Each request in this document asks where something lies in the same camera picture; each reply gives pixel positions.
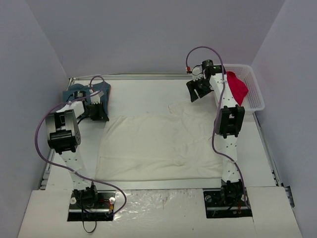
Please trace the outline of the white t shirt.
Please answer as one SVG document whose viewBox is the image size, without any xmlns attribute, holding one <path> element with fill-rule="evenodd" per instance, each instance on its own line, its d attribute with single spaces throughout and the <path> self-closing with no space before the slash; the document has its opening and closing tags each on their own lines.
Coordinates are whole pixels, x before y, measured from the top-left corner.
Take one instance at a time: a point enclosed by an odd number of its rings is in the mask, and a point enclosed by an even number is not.
<svg viewBox="0 0 317 238">
<path fill-rule="evenodd" d="M 111 117 L 105 125 L 96 179 L 214 179 L 222 160 L 211 147 L 215 105 L 178 103 L 167 115 Z"/>
</svg>

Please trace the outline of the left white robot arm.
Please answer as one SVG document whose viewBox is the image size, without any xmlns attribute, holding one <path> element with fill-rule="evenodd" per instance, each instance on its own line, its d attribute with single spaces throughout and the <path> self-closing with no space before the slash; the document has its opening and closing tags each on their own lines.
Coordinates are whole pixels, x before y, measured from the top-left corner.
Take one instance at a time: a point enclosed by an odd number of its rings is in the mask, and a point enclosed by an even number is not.
<svg viewBox="0 0 317 238">
<path fill-rule="evenodd" d="M 70 203 L 91 208 L 98 205 L 100 195 L 94 183 L 86 179 L 88 174 L 79 150 L 81 133 L 78 119 L 83 116 L 94 117 L 103 112 L 104 93 L 90 89 L 89 95 L 84 91 L 74 94 L 77 96 L 74 102 L 66 100 L 65 106 L 46 117 L 47 140 L 49 147 L 61 156 L 69 168 L 73 185 Z"/>
</svg>

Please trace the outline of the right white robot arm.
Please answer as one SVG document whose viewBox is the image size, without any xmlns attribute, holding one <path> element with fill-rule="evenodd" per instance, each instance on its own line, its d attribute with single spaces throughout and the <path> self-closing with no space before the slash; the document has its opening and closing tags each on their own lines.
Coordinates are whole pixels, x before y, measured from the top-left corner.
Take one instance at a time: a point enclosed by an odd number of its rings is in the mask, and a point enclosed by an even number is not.
<svg viewBox="0 0 317 238">
<path fill-rule="evenodd" d="M 237 139 L 244 120 L 245 109 L 235 100 L 227 74 L 222 65 L 214 65 L 211 59 L 189 69 L 192 80 L 186 83 L 191 102 L 214 93 L 217 105 L 211 137 L 214 152 L 223 159 L 220 200 L 233 206 L 245 192 L 241 171 L 237 168 Z"/>
</svg>

